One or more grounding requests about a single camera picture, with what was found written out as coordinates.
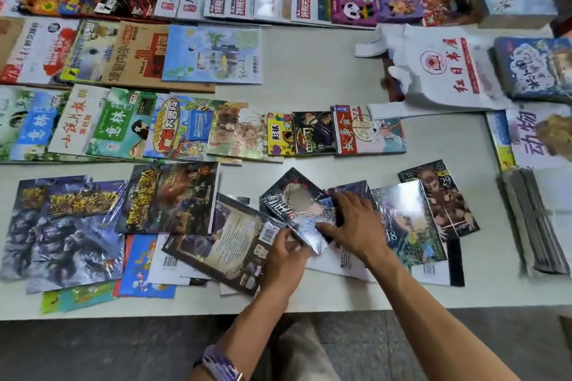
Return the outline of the person's left hand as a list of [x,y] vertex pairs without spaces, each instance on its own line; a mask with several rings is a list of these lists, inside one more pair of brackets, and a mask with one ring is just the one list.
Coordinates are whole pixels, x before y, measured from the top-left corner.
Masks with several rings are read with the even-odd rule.
[[301,245],[293,238],[290,228],[281,229],[267,255],[266,270],[261,283],[261,296],[287,303],[299,286],[307,262],[297,262],[290,257],[291,246]]

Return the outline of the person's right hand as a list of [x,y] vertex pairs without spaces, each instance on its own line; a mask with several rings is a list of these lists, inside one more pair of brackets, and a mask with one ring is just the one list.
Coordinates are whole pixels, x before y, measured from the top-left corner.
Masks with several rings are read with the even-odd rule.
[[367,267],[390,255],[380,213],[373,209],[370,201],[351,192],[337,193],[335,200],[343,219],[341,226],[346,227],[346,242],[338,244]]

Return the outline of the shiny black manga book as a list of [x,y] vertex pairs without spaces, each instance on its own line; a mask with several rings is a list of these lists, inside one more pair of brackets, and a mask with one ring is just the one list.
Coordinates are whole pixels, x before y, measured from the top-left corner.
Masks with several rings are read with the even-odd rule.
[[316,224],[337,224],[333,199],[296,168],[290,168],[259,200],[264,211],[285,223],[315,255],[327,250],[332,239]]

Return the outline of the person's left forearm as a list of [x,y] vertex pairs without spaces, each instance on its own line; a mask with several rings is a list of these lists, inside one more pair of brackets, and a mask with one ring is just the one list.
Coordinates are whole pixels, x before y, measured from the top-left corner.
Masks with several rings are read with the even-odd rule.
[[288,302],[259,293],[223,337],[204,350],[189,381],[250,381]]

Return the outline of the person's right forearm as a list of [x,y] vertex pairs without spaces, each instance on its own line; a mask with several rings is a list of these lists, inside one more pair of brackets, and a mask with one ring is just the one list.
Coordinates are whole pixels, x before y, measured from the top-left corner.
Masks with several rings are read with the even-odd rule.
[[411,276],[390,249],[366,249],[364,263],[390,302],[429,381],[520,381]]

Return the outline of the dark blue manga book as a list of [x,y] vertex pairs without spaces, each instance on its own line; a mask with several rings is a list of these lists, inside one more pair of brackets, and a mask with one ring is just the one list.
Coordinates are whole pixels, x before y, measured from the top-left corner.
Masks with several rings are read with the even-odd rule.
[[366,180],[337,185],[331,188],[327,188],[325,191],[330,197],[333,197],[335,193],[351,192],[362,199],[368,199],[372,204],[373,209],[375,211],[379,211],[375,197],[373,196],[372,190],[370,189]]

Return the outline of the brown parchment back cover book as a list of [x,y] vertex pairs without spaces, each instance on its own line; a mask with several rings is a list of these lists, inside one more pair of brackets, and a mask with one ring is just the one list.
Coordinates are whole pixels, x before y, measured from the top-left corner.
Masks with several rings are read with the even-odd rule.
[[268,252],[286,225],[248,204],[217,194],[212,232],[170,234],[162,251],[211,279],[254,297]]

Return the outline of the colourful glossy manga book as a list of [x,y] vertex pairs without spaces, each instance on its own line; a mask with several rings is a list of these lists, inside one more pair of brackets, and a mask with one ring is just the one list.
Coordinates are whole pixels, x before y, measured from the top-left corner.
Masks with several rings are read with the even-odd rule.
[[372,190],[387,245],[408,268],[447,261],[447,254],[419,180]]

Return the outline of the small dark manga book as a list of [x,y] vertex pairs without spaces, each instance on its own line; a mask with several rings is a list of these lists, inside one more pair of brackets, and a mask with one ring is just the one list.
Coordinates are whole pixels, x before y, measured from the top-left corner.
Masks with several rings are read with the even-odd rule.
[[297,156],[327,155],[337,152],[330,110],[293,112],[292,122]]

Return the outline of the person's grey trouser leg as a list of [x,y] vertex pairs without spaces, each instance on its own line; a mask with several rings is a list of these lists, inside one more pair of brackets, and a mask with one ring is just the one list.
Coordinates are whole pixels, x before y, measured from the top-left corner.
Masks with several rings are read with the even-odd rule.
[[269,340],[272,381],[341,381],[310,318],[282,318]]

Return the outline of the red white story magazine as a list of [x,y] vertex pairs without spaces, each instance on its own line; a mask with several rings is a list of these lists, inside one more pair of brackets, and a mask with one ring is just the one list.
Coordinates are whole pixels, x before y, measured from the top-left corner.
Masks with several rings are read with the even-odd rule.
[[405,154],[400,118],[372,118],[357,105],[333,105],[336,155]]

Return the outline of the small yellow picture book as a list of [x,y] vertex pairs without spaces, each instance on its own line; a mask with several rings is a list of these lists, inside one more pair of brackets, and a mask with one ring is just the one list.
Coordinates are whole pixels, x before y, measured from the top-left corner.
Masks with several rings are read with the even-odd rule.
[[267,113],[267,150],[270,156],[295,155],[292,114]]

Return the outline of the brown figures manga book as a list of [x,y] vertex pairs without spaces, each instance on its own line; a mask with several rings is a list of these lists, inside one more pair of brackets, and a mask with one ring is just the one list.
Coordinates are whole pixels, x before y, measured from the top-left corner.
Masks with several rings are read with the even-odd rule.
[[462,238],[480,227],[443,160],[408,168],[397,174],[400,182],[420,181],[440,236]]

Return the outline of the white black back cover book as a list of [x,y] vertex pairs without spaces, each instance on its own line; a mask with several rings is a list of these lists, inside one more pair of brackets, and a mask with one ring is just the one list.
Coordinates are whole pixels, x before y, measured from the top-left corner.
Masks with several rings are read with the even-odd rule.
[[444,249],[447,260],[410,267],[411,275],[421,284],[465,287],[461,240],[446,241]]

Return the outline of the tan anime girl magazine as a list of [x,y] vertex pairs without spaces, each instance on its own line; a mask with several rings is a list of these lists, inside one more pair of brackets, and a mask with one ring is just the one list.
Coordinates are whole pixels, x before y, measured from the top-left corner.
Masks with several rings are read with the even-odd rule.
[[213,109],[206,153],[233,159],[283,163],[268,153],[268,113],[248,103],[222,102]]

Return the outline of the white back cover barcode book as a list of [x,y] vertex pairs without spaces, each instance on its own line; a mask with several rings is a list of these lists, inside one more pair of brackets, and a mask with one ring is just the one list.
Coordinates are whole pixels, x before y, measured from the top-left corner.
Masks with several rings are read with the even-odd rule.
[[167,233],[157,235],[147,281],[154,285],[205,285],[211,278],[162,250]]

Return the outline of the dark fantasy book gold title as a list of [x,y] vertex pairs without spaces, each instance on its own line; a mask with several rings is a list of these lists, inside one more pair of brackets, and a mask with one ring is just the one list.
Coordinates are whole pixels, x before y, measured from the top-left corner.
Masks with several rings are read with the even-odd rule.
[[219,179],[215,161],[135,165],[116,232],[210,234]]

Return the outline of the blue orange children's book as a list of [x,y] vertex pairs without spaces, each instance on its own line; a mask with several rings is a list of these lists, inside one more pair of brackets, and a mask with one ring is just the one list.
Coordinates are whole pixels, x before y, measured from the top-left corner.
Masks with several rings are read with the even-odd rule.
[[125,243],[123,276],[114,286],[112,296],[174,299],[175,285],[149,281],[157,235],[127,235]]

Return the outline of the blue yellow cartoon magazine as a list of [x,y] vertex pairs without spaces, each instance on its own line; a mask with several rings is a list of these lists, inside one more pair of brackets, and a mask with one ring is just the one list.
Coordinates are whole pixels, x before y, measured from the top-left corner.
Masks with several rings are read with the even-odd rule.
[[212,161],[206,153],[216,106],[209,100],[183,94],[156,97],[144,159],[162,161]]

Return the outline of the blue yellow thin book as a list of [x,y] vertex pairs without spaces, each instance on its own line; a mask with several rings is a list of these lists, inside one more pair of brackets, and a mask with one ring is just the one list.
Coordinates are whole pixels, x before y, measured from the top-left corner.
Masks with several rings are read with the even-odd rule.
[[505,110],[488,111],[485,113],[485,118],[500,170],[506,171],[515,167]]

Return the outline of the white plastic bag red print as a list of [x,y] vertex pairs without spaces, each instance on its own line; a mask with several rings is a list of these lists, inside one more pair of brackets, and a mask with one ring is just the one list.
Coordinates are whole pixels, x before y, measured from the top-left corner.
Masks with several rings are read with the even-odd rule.
[[424,27],[382,24],[374,40],[354,46],[354,56],[392,53],[389,77],[402,88],[401,102],[368,104],[373,119],[454,112],[507,110],[491,51],[496,34],[475,26]]

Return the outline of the stack of grey booklets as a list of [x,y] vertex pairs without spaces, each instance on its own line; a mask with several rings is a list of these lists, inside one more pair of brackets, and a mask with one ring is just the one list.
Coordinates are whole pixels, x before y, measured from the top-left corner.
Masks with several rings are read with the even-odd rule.
[[501,179],[523,271],[572,278],[572,167],[513,167]]

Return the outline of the light blue illustrated book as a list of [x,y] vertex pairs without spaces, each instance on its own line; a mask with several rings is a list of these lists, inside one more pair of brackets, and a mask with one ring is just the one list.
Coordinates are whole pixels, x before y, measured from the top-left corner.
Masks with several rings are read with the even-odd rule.
[[262,84],[262,29],[169,25],[162,81]]

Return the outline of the white animal picture book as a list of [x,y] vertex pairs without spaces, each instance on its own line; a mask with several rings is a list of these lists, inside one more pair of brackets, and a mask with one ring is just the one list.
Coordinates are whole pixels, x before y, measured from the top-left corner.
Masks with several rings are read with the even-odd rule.
[[572,106],[524,102],[505,110],[505,115],[516,165],[572,165]]

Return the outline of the green magazine with portrait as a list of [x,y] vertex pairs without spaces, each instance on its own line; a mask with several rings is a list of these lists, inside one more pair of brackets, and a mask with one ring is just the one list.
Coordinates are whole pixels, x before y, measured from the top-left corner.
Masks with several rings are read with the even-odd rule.
[[144,149],[156,101],[154,92],[111,88],[85,154],[105,159],[149,161],[144,158]]

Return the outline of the dark monster comic book wrapped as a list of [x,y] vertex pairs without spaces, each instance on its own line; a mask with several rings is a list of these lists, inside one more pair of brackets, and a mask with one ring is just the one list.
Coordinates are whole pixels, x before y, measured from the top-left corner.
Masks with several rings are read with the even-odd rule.
[[119,280],[125,236],[116,231],[126,182],[74,182],[47,189],[34,228],[26,293]]

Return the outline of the green children's book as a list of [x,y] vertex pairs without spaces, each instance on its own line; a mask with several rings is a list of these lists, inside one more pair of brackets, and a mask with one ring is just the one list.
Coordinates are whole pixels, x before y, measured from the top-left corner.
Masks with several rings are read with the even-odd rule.
[[113,301],[116,299],[113,295],[116,283],[110,281],[44,292],[41,314],[67,313]]

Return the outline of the purple panda board book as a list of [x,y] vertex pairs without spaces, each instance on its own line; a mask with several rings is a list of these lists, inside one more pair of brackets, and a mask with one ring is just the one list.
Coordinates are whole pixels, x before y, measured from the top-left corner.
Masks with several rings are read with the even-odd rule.
[[331,0],[331,20],[334,25],[374,29],[380,10],[380,0]]

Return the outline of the purple animal board book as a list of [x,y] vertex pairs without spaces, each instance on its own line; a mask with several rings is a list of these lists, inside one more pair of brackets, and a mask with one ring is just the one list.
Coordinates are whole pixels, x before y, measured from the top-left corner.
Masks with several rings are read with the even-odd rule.
[[421,24],[423,16],[422,0],[380,0],[377,22]]

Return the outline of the red brown picture book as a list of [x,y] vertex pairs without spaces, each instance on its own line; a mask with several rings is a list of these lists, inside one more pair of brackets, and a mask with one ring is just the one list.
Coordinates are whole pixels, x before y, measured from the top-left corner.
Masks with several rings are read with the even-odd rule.
[[421,0],[423,5],[422,25],[457,26],[476,24],[470,0]]

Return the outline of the brown cover book red title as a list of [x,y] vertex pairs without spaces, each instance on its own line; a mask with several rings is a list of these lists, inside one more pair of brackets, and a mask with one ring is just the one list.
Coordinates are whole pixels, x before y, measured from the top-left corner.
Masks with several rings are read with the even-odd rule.
[[214,84],[162,81],[168,32],[168,24],[120,22],[101,83],[109,87],[214,94]]

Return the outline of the white magazine red title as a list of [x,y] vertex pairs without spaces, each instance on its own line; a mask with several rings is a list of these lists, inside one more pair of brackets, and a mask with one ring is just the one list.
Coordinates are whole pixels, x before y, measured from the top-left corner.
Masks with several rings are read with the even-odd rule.
[[110,88],[74,85],[47,149],[54,161],[90,161],[86,151],[110,91]]

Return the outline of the stack of blue cloud books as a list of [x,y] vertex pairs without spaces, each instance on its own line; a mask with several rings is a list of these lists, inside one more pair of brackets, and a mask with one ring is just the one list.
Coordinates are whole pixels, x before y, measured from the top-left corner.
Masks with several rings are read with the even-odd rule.
[[572,36],[499,37],[493,50],[509,98],[572,104]]

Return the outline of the grey dark comic book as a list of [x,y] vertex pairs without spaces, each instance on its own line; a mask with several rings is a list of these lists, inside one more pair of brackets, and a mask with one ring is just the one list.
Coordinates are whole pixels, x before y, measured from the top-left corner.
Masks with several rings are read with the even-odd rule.
[[48,186],[91,182],[88,175],[60,176],[21,180],[18,185],[0,264],[0,280],[13,281],[28,276],[32,248],[36,241],[35,227],[47,198]]

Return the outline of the yellow green cover magazine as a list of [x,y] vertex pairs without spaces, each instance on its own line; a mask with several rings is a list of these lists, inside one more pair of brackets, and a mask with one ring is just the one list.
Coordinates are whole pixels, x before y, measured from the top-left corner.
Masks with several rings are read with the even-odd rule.
[[118,32],[119,22],[82,20],[59,80],[64,84],[101,84]]

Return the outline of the green blue landscape magazine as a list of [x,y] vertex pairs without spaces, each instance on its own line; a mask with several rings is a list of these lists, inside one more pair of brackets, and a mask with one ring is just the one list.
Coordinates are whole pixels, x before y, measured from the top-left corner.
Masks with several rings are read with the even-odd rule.
[[0,164],[62,162],[48,151],[70,92],[0,86]]

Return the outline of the white red cover magazine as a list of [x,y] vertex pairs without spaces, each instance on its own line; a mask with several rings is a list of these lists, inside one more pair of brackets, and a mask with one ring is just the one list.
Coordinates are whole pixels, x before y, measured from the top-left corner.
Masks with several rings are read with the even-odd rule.
[[67,87],[60,76],[81,22],[40,16],[22,19],[23,29],[0,68],[0,84]]

